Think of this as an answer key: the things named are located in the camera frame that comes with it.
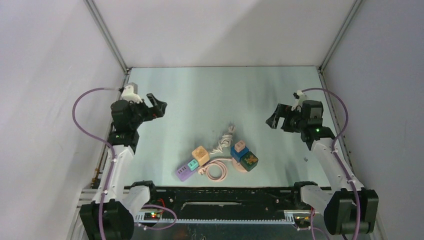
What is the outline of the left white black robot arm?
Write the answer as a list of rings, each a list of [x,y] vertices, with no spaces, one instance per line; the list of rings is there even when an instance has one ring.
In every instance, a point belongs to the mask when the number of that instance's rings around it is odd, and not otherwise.
[[[91,202],[80,208],[79,217],[90,240],[129,240],[135,217],[141,208],[153,208],[158,194],[149,185],[133,186],[124,194],[124,175],[134,159],[139,142],[138,128],[165,115],[168,104],[147,94],[148,106],[137,94],[129,94],[110,106],[113,131],[105,144],[109,148],[105,175]]]

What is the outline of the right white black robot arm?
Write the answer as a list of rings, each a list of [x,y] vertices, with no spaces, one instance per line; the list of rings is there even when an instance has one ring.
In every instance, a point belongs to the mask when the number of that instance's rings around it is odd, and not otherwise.
[[[302,142],[320,163],[331,188],[323,191],[313,182],[297,182],[291,194],[291,204],[297,209],[312,207],[322,214],[331,235],[370,234],[374,231],[379,197],[367,189],[338,155],[333,131],[323,126],[322,102],[304,100],[301,105],[279,103],[266,124],[276,129],[299,133]]]

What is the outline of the beige cube socket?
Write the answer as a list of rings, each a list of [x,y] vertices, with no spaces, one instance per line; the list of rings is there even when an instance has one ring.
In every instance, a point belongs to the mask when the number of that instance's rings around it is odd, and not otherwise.
[[[200,167],[205,165],[211,159],[209,152],[203,146],[198,146],[191,154]]]

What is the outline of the small brown plug adapter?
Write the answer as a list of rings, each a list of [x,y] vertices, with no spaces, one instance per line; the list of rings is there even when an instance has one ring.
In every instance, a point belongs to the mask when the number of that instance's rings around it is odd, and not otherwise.
[[[242,150],[244,150],[246,148],[246,143],[243,140],[238,141],[235,145],[234,145],[234,149],[236,152],[241,152]]]

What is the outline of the blue cube socket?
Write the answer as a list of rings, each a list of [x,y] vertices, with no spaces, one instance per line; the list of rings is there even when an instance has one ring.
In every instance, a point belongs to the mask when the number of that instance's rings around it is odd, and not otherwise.
[[[235,146],[233,145],[230,148],[230,155],[236,162],[240,162],[241,158],[248,153],[250,150],[248,147],[244,147],[241,151],[236,151]]]

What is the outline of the dark green cube socket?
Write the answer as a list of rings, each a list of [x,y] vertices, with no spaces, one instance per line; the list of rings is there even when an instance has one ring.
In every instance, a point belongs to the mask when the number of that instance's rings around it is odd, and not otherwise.
[[[240,158],[239,163],[247,172],[250,172],[257,166],[258,162],[259,159],[251,151],[248,151]]]

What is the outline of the teal USB charger plug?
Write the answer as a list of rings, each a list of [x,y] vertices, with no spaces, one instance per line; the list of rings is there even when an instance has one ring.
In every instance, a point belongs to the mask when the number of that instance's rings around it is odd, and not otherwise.
[[[191,171],[194,171],[199,167],[199,163],[196,159],[192,159],[190,162],[188,162],[187,166]]]

